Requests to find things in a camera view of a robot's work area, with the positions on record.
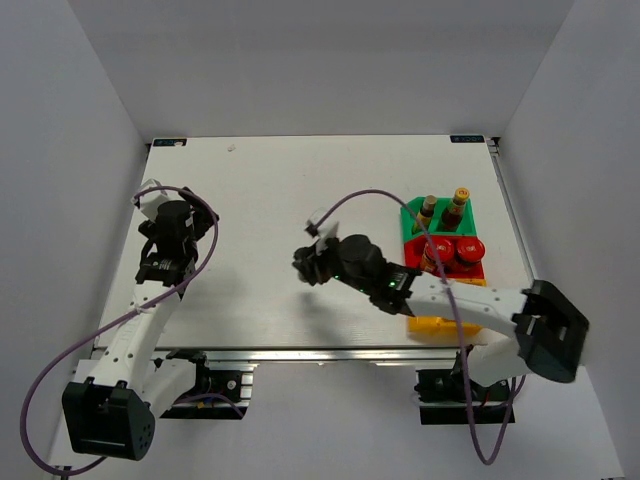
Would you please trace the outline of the red lid jar front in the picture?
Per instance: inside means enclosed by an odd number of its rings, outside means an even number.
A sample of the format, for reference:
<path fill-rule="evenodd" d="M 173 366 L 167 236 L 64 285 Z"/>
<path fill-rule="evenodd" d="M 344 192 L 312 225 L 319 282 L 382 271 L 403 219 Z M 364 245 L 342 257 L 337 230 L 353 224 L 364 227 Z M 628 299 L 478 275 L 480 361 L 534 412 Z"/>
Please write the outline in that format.
<path fill-rule="evenodd" d="M 460 237 L 455 242 L 454 270 L 466 272 L 478 267 L 486 254 L 484 243 L 477 237 Z"/>

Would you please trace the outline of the yellow cap sauce bottle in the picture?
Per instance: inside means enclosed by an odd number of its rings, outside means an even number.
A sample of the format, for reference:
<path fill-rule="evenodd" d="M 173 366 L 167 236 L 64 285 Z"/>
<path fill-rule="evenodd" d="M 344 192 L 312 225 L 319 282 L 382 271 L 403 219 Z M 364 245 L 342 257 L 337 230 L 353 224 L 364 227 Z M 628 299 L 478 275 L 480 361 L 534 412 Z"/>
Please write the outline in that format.
<path fill-rule="evenodd" d="M 470 192 L 465 187 L 457 188 L 444 209 L 440 218 L 440 228 L 445 231 L 456 231 L 460 225 L 470 198 Z"/>

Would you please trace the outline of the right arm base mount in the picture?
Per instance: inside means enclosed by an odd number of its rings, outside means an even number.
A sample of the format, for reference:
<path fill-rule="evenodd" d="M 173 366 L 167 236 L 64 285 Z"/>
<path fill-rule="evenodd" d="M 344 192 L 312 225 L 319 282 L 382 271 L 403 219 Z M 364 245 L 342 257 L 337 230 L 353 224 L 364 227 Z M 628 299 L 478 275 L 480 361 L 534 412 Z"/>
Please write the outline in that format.
<path fill-rule="evenodd" d="M 452 367 L 420 369 L 414 386 L 423 426 L 467 425 L 466 396 L 459 354 Z M 483 387 L 470 381 L 474 421 L 479 425 L 498 425 L 507 411 L 512 385 L 507 380 Z"/>

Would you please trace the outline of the red lid jar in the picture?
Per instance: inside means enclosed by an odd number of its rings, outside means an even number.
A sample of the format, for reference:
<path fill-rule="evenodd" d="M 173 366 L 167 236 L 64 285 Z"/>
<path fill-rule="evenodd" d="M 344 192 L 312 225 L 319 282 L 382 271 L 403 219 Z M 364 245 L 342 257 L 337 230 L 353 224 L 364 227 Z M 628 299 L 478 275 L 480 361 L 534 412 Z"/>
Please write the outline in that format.
<path fill-rule="evenodd" d="M 433 237 L 425 243 L 419 262 L 419 268 L 429 273 L 446 270 L 454 259 L 454 244 L 444 237 Z"/>
<path fill-rule="evenodd" d="M 460 237 L 455 242 L 454 270 L 466 272 L 478 267 L 486 254 L 484 243 L 477 237 Z"/>

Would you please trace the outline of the black cap spice jar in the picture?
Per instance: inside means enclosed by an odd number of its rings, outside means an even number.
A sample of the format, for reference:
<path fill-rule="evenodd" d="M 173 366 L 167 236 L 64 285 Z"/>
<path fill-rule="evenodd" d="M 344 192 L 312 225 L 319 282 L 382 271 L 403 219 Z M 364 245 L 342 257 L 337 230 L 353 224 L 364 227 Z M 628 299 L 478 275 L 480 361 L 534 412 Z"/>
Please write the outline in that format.
<path fill-rule="evenodd" d="M 293 255 L 292 266 L 297 270 L 299 279 L 307 284 L 316 283 L 315 273 L 315 248 L 300 247 Z"/>

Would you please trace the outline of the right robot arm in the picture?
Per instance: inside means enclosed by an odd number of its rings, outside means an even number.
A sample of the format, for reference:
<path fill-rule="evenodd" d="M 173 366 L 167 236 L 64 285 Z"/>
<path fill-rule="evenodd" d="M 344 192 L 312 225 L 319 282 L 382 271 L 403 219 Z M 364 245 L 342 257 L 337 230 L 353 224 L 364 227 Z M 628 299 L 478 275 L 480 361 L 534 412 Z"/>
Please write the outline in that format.
<path fill-rule="evenodd" d="M 510 377 L 535 374 L 562 384 L 576 379 L 589 322 L 551 282 L 509 290 L 442 281 L 386 260 L 361 234 L 301 247 L 292 265 L 303 282 L 339 281 L 391 315 L 443 317 L 501 334 L 498 341 L 472 347 L 451 374 L 452 388 L 463 398 Z"/>

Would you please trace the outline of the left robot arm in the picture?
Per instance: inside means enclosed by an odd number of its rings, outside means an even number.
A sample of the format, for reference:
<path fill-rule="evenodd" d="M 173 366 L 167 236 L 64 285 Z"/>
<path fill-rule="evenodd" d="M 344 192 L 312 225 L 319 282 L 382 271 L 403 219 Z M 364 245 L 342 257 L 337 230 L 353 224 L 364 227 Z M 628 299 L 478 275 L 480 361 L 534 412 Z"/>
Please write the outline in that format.
<path fill-rule="evenodd" d="M 152 356 L 164 327 L 180 306 L 190 281 L 206 265 L 197 243 L 217 229 L 218 215 L 191 190 L 144 184 L 134 204 L 145 216 L 146 239 L 125 320 L 85 380 L 62 394 L 71 447 L 79 454 L 140 460 L 157 420 L 180 395 L 199 399 L 211 374 L 188 361 Z"/>

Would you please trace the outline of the small yellow label bottle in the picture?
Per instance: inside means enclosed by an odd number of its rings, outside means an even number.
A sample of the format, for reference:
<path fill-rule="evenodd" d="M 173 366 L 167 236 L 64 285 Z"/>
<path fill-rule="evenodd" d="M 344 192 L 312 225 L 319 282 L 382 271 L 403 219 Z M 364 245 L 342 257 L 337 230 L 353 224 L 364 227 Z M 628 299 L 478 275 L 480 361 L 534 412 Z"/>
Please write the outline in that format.
<path fill-rule="evenodd" d="M 437 205 L 438 198 L 433 195 L 428 195 L 423 199 L 419 211 L 416 214 L 416 221 L 412 227 L 412 233 L 417 234 L 422 229 L 428 229 L 433 219 L 435 207 Z"/>

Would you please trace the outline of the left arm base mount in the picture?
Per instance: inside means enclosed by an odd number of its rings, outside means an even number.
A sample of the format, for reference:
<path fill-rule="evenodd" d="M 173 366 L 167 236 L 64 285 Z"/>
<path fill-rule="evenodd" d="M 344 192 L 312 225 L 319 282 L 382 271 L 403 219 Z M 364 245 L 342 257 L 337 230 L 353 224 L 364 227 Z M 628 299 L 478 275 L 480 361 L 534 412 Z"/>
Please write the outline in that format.
<path fill-rule="evenodd" d="M 241 420 L 252 395 L 254 366 L 211 362 L 204 351 L 178 349 L 154 360 L 186 360 L 195 366 L 195 383 L 161 415 L 176 420 Z"/>

